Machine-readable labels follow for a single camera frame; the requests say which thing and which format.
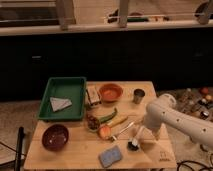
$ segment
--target green tray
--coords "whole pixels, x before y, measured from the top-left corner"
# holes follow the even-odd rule
[[[39,114],[39,120],[45,121],[77,121],[84,114],[86,91],[85,77],[52,77],[48,80]],[[50,97],[68,98],[72,105],[53,112]]]

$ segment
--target small box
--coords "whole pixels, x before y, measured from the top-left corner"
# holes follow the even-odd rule
[[[86,92],[90,107],[97,107],[99,104],[101,104],[100,96],[94,85],[89,85]]]

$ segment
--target white cloth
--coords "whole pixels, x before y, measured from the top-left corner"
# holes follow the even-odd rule
[[[72,102],[70,99],[62,99],[62,98],[56,98],[56,97],[50,97],[50,103],[52,105],[52,109],[54,112],[58,110],[62,110],[72,105]]]

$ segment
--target blue sponge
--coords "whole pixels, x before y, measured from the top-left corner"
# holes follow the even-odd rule
[[[99,155],[100,162],[104,168],[111,166],[114,162],[122,159],[118,146],[114,146]]]

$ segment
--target cup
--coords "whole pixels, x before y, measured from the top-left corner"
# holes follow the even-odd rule
[[[142,89],[135,89],[134,90],[134,98],[133,98],[133,102],[135,104],[140,104],[141,100],[143,99],[143,97],[145,96],[145,91]]]

